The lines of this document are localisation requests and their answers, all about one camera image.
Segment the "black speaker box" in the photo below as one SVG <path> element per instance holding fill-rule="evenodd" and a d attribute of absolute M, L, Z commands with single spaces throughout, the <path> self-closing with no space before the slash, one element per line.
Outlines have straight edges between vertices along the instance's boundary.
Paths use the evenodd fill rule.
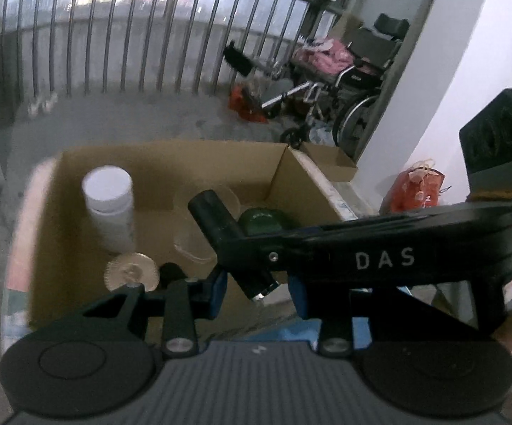
<path fill-rule="evenodd" d="M 459 131 L 470 190 L 512 190 L 512 88 Z"/>

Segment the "open cardboard box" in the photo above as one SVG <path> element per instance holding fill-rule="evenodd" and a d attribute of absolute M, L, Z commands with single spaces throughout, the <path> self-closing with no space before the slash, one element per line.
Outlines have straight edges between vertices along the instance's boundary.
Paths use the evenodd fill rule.
<path fill-rule="evenodd" d="M 352 212 L 326 192 L 327 182 L 349 182 L 357 167 L 341 149 L 308 144 L 234 141 L 157 141 L 64 152 L 44 200 L 29 286 L 28 324 L 39 329 L 106 295 L 103 275 L 111 257 L 88 215 L 81 183 L 94 168 L 114 165 L 133 180 L 137 250 L 157 265 L 178 264 L 206 277 L 210 264 L 195 264 L 174 246 L 194 189 L 228 188 L 241 207 L 283 211 L 301 226 L 337 223 Z M 318 181 L 319 168 L 326 182 Z"/>

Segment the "wheelchair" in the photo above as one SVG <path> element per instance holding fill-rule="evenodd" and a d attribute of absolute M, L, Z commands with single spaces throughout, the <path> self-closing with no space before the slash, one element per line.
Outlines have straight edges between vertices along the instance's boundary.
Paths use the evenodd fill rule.
<path fill-rule="evenodd" d="M 305 40 L 283 63 L 250 58 L 233 43 L 223 50 L 243 78 L 236 85 L 267 120 L 293 120 L 280 136 L 291 147 L 339 146 L 345 139 L 357 146 L 410 23 L 381 13 L 372 27 L 354 16 L 343 27 L 341 35 Z"/>

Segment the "metal balcony railing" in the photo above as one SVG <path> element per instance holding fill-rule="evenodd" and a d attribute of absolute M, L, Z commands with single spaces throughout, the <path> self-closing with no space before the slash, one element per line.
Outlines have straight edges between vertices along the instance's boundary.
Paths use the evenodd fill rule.
<path fill-rule="evenodd" d="M 281 62 L 341 12 L 333 0 L 0 0 L 0 98 L 211 94 L 235 79 L 227 44 Z"/>

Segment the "dark green round container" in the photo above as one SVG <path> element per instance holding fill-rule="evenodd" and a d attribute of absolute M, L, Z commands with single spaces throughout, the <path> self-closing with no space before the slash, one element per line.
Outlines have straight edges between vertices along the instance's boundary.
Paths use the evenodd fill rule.
<path fill-rule="evenodd" d="M 283 211 L 265 207 L 246 209 L 237 223 L 246 236 L 282 233 L 300 227 L 300 223 Z"/>

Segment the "red paper gift bag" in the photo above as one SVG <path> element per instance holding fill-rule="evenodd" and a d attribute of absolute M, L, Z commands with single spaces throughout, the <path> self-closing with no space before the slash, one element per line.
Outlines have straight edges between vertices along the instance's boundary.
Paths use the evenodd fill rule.
<path fill-rule="evenodd" d="M 433 159 L 420 160 L 401 171 L 381 202 L 380 213 L 407 212 L 438 205 L 450 187 L 445 175 L 434 167 Z"/>

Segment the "black cylinder flashlight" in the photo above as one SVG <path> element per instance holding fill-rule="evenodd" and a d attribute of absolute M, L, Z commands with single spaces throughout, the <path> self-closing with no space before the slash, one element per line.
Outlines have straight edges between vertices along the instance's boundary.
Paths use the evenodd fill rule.
<path fill-rule="evenodd" d="M 214 190 L 195 195 L 188 210 L 217 255 L 218 265 L 232 275 L 247 298 L 261 300 L 279 287 L 258 258 L 258 249 Z"/>

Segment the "white supplement bottle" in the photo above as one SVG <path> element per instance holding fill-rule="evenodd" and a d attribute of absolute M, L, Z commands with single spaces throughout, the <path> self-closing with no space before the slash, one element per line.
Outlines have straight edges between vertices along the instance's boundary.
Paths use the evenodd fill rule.
<path fill-rule="evenodd" d="M 81 182 L 87 211 L 102 246 L 121 254 L 136 249 L 132 177 L 118 166 L 94 168 Z"/>

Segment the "orange red bag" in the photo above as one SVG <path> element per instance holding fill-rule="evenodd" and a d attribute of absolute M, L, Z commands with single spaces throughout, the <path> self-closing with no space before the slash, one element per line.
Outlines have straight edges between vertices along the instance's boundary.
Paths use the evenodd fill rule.
<path fill-rule="evenodd" d="M 265 114 L 253 104 L 244 85 L 234 85 L 232 87 L 228 98 L 228 108 L 244 121 L 261 124 L 268 122 Z"/>

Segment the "beige round lid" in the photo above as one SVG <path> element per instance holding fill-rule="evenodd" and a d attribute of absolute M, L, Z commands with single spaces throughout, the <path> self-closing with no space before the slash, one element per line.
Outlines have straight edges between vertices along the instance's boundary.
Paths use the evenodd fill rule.
<path fill-rule="evenodd" d="M 142 284 L 147 292 L 153 292 L 159 285 L 160 275 L 150 257 L 131 252 L 118 255 L 106 265 L 103 282 L 108 291 Z"/>

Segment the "white sneaker left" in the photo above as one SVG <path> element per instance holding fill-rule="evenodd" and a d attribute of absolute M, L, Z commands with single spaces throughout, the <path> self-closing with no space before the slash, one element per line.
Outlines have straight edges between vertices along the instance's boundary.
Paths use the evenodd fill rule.
<path fill-rule="evenodd" d="M 42 108 L 43 99 L 41 97 L 35 98 L 27 106 L 27 113 L 30 119 L 37 118 Z"/>

